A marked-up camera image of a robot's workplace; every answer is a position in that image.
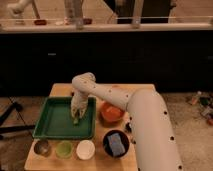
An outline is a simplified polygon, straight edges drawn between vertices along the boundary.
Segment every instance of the small bowl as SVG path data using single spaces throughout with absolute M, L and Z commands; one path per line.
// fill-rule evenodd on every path
M 113 153 L 113 150 L 112 150 L 112 148 L 110 146 L 110 142 L 109 142 L 109 137 L 113 136 L 113 135 L 119 135 L 120 142 L 116 141 L 115 140 L 116 138 L 114 137 L 114 138 L 112 138 L 114 142 L 111 142 L 111 144 L 114 143 L 114 145 L 118 146 L 121 143 L 122 148 L 123 148 L 122 153 L 121 153 L 121 150 L 120 150 L 121 147 L 118 147 L 119 149 L 114 149 L 116 151 L 119 150 L 119 153 L 117 152 L 116 155 L 115 155 L 115 153 Z M 129 139 L 124 132 L 122 132 L 120 130 L 111 130 L 108 133 L 106 133 L 106 135 L 103 138 L 103 147 L 104 147 L 105 152 L 107 154 L 109 154 L 111 157 L 119 158 L 119 157 L 124 156 L 128 152 L 128 150 L 129 150 Z
M 59 158 L 69 158 L 72 154 L 72 143 L 70 141 L 61 141 L 56 146 L 56 155 Z
M 101 116 L 107 122 L 118 122 L 123 119 L 125 111 L 113 106 L 108 102 L 104 102 L 101 106 Z
M 39 140 L 35 143 L 34 152 L 47 157 L 50 154 L 50 145 L 47 140 Z
M 76 153 L 81 160 L 89 160 L 95 154 L 95 145 L 90 140 L 83 140 L 78 144 Z

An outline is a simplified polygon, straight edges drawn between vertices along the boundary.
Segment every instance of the bottle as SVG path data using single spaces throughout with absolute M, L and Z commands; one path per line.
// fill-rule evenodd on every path
M 192 96 L 192 98 L 189 100 L 189 104 L 195 105 L 197 104 L 198 100 L 200 99 L 202 92 L 198 91 L 196 95 Z

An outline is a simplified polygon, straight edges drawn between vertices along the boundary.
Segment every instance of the cup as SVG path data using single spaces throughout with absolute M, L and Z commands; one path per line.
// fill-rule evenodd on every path
M 47 157 L 50 154 L 51 147 L 47 140 L 38 140 L 34 145 L 34 152 L 38 155 Z
M 100 112 L 102 118 L 108 123 L 115 123 L 122 120 L 125 114 L 125 111 L 108 102 L 102 104 Z
M 82 140 L 79 142 L 76 154 L 81 160 L 89 160 L 95 154 L 95 145 L 90 140 Z
M 56 156 L 59 158 L 69 158 L 72 154 L 72 143 L 67 140 L 59 142 L 56 146 Z

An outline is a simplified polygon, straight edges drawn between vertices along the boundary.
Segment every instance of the plastic tray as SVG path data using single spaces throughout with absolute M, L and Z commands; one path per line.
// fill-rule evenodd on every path
M 96 99 L 88 99 L 85 116 L 73 124 L 71 97 L 46 98 L 33 137 L 46 139 L 91 139 L 94 136 Z

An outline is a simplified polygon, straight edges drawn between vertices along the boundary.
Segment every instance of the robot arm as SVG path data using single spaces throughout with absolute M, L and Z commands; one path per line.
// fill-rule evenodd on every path
M 138 168 L 141 171 L 183 170 L 168 110 L 160 94 L 148 89 L 127 92 L 96 84 L 94 80 L 91 73 L 73 78 L 72 85 L 76 92 L 71 104 L 72 112 L 87 106 L 89 94 L 126 110 L 132 118 Z
M 12 3 L 7 5 L 7 9 L 14 19 L 22 19 L 22 13 L 24 9 L 33 2 L 33 0 L 20 0 L 18 3 Z

